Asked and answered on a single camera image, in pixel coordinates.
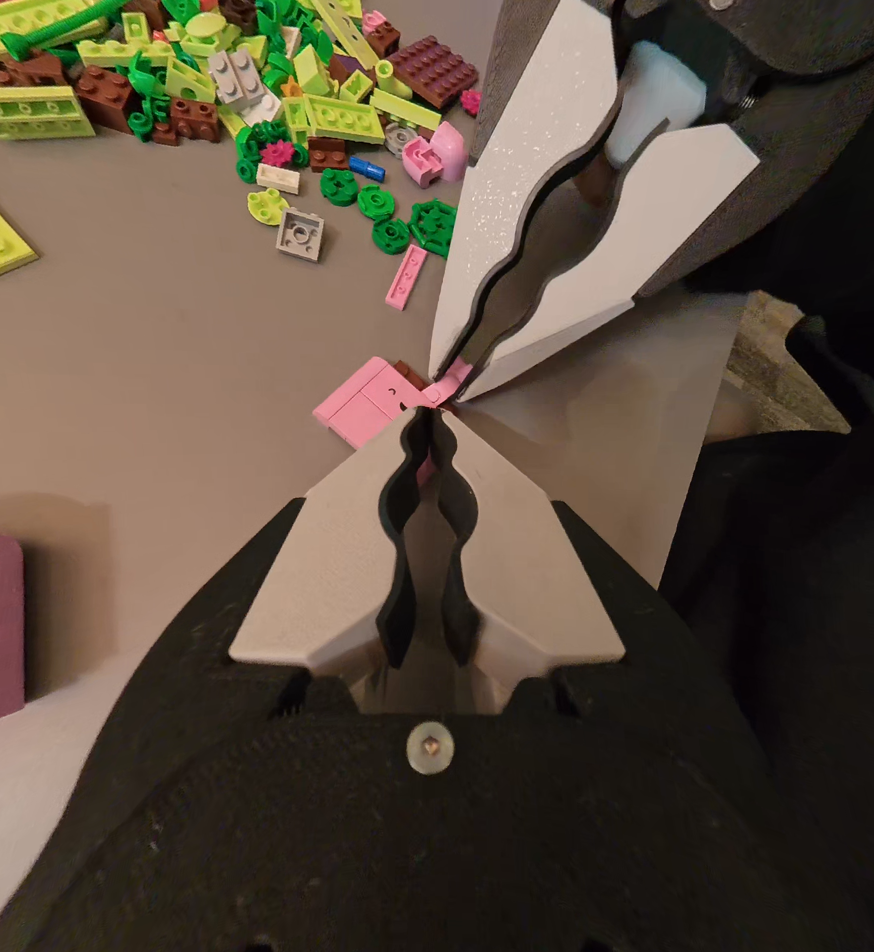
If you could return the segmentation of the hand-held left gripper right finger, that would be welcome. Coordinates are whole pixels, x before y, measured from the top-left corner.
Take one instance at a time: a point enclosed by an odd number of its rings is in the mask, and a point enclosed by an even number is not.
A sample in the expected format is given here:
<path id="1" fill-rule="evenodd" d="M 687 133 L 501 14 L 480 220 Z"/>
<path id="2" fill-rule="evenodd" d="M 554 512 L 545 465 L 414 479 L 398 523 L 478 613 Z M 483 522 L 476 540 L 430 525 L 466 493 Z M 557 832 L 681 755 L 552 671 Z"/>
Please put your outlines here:
<path id="1" fill-rule="evenodd" d="M 438 506 L 455 541 L 441 613 L 477 710 L 526 679 L 616 662 L 624 645 L 550 497 L 458 417 L 434 412 Z"/>

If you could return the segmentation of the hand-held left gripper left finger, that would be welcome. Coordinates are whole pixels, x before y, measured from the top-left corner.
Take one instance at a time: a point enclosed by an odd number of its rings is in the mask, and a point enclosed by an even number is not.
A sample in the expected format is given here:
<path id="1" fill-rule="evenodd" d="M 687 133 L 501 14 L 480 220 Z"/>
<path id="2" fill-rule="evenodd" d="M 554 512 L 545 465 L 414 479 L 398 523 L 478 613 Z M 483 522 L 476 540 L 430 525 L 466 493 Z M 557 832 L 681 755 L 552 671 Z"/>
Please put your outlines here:
<path id="1" fill-rule="evenodd" d="M 338 677 L 367 703 L 407 656 L 417 598 L 405 528 L 433 412 L 404 411 L 315 484 L 232 642 L 232 660 Z"/>

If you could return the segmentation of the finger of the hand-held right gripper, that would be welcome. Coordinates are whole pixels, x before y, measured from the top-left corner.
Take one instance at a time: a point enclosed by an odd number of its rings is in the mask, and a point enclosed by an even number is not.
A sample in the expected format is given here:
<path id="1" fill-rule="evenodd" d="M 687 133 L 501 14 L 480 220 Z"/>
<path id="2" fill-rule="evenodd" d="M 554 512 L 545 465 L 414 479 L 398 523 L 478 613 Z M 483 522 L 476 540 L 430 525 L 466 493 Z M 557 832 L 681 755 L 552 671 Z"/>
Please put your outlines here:
<path id="1" fill-rule="evenodd" d="M 529 226 L 555 188 L 592 162 L 609 178 L 660 127 L 704 113 L 705 81 L 658 42 L 624 51 L 618 21 L 593 2 L 557 2 L 502 114 L 467 173 L 431 338 L 431 376 L 507 382 L 633 304 L 589 262 L 547 279 L 524 315 L 465 356 L 491 291 L 526 250 Z"/>
<path id="2" fill-rule="evenodd" d="M 729 125 L 654 136 L 624 169 L 593 250 L 546 283 L 533 312 L 494 345 L 457 399 L 501 387 L 631 309 L 649 278 L 758 164 Z"/>

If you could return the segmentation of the pink brick block with face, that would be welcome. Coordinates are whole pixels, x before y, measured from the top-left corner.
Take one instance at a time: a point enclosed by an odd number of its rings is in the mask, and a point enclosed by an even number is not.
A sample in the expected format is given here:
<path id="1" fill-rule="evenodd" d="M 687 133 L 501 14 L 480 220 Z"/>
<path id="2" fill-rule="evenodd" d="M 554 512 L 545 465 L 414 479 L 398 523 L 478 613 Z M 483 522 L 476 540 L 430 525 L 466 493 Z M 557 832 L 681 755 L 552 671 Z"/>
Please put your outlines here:
<path id="1" fill-rule="evenodd" d="M 407 409 L 433 408 L 422 391 L 431 383 L 408 363 L 373 357 L 319 404 L 313 416 L 359 449 Z"/>

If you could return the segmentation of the pink curved slope brick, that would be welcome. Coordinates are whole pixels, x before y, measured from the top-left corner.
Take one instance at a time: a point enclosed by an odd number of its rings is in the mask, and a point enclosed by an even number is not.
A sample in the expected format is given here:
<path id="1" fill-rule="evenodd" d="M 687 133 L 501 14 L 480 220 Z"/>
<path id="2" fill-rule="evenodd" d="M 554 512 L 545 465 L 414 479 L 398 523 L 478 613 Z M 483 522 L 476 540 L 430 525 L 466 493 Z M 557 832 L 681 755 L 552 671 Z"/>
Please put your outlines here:
<path id="1" fill-rule="evenodd" d="M 466 173 L 468 150 L 463 135 L 448 121 L 443 121 L 431 135 L 430 146 L 442 165 L 446 182 L 461 181 Z"/>

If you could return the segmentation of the pink corner brick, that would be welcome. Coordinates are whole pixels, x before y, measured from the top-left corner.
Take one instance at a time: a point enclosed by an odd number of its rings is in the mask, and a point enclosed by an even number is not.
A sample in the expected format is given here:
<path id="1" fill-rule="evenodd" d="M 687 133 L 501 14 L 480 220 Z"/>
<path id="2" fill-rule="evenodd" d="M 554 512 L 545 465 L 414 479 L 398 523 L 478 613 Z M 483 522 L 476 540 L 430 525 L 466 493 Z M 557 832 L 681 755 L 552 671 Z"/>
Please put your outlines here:
<path id="1" fill-rule="evenodd" d="M 443 162 L 428 140 L 415 137 L 401 154 L 405 172 L 420 188 L 427 188 L 443 176 Z"/>

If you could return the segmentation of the dark brown studded plate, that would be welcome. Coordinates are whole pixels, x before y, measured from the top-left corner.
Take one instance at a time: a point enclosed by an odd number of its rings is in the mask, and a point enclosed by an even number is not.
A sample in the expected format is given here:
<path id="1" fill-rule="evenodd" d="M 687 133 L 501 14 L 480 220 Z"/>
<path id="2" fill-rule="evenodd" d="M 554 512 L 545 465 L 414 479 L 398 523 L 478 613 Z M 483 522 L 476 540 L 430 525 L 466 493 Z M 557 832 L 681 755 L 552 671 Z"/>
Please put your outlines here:
<path id="1" fill-rule="evenodd" d="M 433 35 L 399 48 L 386 59 L 397 79 L 438 112 L 448 109 L 479 80 L 475 65 Z"/>

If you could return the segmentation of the green web wheel piece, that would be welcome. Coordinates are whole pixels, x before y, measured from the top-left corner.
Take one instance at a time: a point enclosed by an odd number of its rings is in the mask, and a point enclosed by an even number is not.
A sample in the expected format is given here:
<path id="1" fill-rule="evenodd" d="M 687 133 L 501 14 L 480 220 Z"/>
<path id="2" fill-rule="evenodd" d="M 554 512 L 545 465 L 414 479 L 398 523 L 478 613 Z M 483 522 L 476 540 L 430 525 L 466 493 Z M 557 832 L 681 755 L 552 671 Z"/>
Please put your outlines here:
<path id="1" fill-rule="evenodd" d="M 457 208 L 439 199 L 413 204 L 408 222 L 411 236 L 424 250 L 447 258 Z"/>

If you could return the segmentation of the pink narrow studded plate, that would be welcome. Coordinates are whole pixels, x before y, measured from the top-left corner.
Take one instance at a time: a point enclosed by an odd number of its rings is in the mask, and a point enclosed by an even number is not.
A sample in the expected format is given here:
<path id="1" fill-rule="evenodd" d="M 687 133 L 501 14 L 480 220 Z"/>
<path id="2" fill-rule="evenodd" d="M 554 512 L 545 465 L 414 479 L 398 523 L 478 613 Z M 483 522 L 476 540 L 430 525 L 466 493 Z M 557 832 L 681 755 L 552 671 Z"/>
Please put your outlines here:
<path id="1" fill-rule="evenodd" d="M 417 244 L 411 244 L 407 248 L 384 303 L 399 311 L 406 308 L 428 255 L 429 253 Z"/>

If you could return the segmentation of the grey square plate brick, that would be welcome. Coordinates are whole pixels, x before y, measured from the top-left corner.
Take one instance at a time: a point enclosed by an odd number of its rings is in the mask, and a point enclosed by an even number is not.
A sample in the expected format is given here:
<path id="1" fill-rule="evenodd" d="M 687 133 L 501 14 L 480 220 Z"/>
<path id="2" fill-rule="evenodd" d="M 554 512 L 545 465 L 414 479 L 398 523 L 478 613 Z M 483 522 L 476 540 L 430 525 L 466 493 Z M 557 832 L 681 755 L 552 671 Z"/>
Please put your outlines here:
<path id="1" fill-rule="evenodd" d="M 321 256 L 323 236 L 324 218 L 288 207 L 281 214 L 276 249 L 287 256 L 317 263 Z"/>

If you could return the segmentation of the person's black jacket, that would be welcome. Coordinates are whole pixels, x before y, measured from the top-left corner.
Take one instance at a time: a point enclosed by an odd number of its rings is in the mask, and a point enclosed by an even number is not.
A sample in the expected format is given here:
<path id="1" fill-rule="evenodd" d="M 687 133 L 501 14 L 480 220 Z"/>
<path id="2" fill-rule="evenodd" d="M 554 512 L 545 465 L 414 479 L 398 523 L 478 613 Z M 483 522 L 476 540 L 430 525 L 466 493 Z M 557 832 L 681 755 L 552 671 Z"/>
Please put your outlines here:
<path id="1" fill-rule="evenodd" d="M 874 936 L 874 108 L 797 203 L 688 281 L 823 322 L 795 357 L 850 431 L 705 449 L 661 592 Z"/>

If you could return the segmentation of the pile of mixed toy bricks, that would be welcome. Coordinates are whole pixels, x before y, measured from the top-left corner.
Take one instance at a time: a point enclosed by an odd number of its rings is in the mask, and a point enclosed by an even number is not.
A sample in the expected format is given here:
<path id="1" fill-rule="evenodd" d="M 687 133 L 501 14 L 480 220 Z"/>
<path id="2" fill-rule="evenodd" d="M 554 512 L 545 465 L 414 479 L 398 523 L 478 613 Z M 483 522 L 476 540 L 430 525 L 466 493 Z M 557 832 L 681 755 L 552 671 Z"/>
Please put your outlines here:
<path id="1" fill-rule="evenodd" d="M 0 141 L 225 132 L 259 190 L 262 162 L 321 176 L 384 148 L 402 165 L 462 109 L 397 79 L 386 58 L 411 43 L 364 2 L 0 2 Z"/>

